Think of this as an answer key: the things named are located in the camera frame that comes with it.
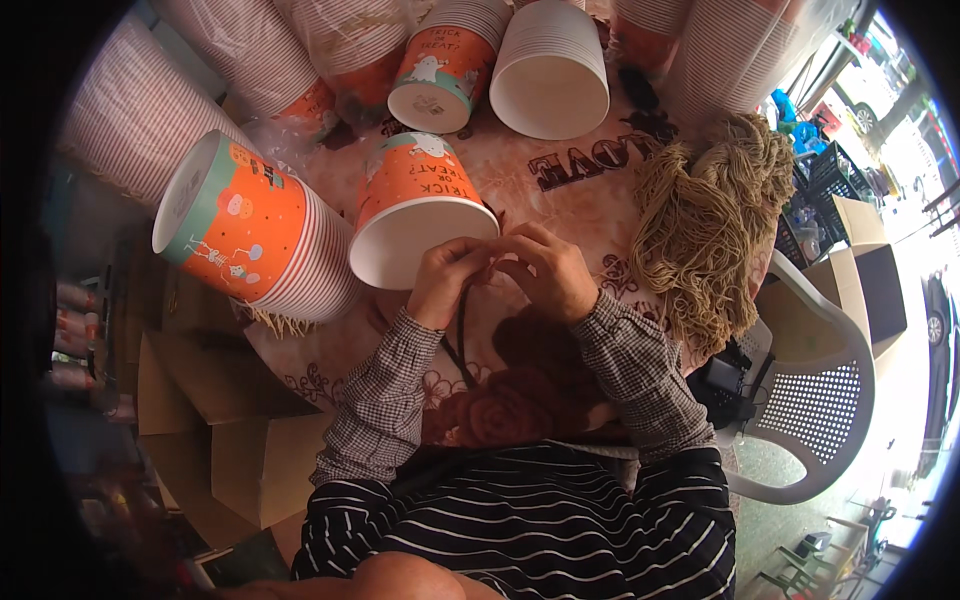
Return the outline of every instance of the right hand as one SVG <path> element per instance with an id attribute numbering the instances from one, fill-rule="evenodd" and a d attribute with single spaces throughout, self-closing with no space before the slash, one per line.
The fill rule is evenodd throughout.
<path id="1" fill-rule="evenodd" d="M 493 267 L 515 281 L 530 302 L 549 316 L 573 325 L 593 310 L 600 290 L 576 244 L 527 222 L 492 245 L 503 253 L 516 254 L 518 260 L 499 260 Z"/>

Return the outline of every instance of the tan yarn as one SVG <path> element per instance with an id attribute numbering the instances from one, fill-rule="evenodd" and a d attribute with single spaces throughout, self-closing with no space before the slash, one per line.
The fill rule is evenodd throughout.
<path id="1" fill-rule="evenodd" d="M 677 340 L 699 356 L 756 322 L 748 263 L 794 193 L 793 150 L 756 114 L 728 114 L 704 142 L 674 142 L 637 168 L 634 278 L 664 299 Z"/>
<path id="2" fill-rule="evenodd" d="M 305 321 L 304 319 L 291 319 L 290 317 L 268 312 L 262 308 L 251 305 L 249 302 L 244 302 L 239 308 L 247 311 L 248 316 L 254 321 L 259 321 L 268 326 L 279 340 L 283 339 L 283 334 L 287 330 L 290 331 L 290 335 L 301 338 L 307 333 L 310 333 L 314 327 L 320 326 L 320 324 Z"/>

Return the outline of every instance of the halloween bucket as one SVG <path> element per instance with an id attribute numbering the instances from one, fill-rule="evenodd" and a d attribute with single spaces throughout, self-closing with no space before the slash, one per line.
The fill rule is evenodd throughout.
<path id="1" fill-rule="evenodd" d="M 357 204 L 350 268 L 374 287 L 409 290 L 425 251 L 499 233 L 453 149 L 430 133 L 384 141 L 364 163 Z"/>

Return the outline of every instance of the white paper bucket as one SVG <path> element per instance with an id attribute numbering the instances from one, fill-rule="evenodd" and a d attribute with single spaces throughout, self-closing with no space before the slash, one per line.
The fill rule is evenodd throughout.
<path id="1" fill-rule="evenodd" d="M 610 89 L 590 16 L 560 0 L 518 11 L 493 70 L 490 104 L 507 127 L 538 139 L 570 139 L 599 126 Z"/>

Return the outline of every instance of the ghost illustration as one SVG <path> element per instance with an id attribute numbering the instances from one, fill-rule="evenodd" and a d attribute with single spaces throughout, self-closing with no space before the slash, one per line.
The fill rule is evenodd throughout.
<path id="1" fill-rule="evenodd" d="M 457 89 L 464 92 L 464 95 L 468 98 L 472 96 L 473 89 L 477 85 L 477 76 L 480 75 L 480 72 L 476 69 L 470 69 L 464 73 L 463 78 L 457 80 Z"/>
<path id="2" fill-rule="evenodd" d="M 414 64 L 414 72 L 407 76 L 405 82 L 437 82 L 437 71 L 444 68 L 449 60 L 437 60 L 437 57 L 425 57 L 423 54 L 417 55 L 420 62 Z"/>
<path id="3" fill-rule="evenodd" d="M 324 110 L 324 129 L 328 132 L 337 126 L 337 123 L 340 123 L 340 117 L 337 116 L 337 113 L 333 110 Z"/>
<path id="4" fill-rule="evenodd" d="M 370 160 L 364 166 L 364 177 L 367 178 L 367 185 L 370 185 L 371 181 L 373 181 L 373 176 L 375 176 L 376 172 L 383 166 L 383 157 L 381 156 L 377 160 Z"/>
<path id="5" fill-rule="evenodd" d="M 435 158 L 441 158 L 447 154 L 444 148 L 444 141 L 436 135 L 429 133 L 410 132 L 410 136 L 416 141 L 416 145 L 410 151 L 410 156 L 418 152 L 427 153 Z"/>

